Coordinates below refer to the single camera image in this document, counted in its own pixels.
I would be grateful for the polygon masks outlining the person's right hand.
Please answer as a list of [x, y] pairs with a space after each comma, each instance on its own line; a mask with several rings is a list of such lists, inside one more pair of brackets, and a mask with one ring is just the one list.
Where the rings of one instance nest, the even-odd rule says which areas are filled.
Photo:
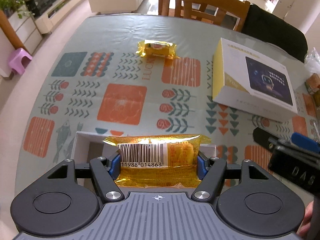
[[312, 218], [312, 212], [313, 212], [313, 203], [314, 201], [310, 202], [305, 208], [305, 215], [304, 215], [303, 221], [300, 225], [300, 228], [297, 231], [297, 235], [303, 239], [306, 239], [308, 235], [308, 231], [310, 230], [311, 218]]

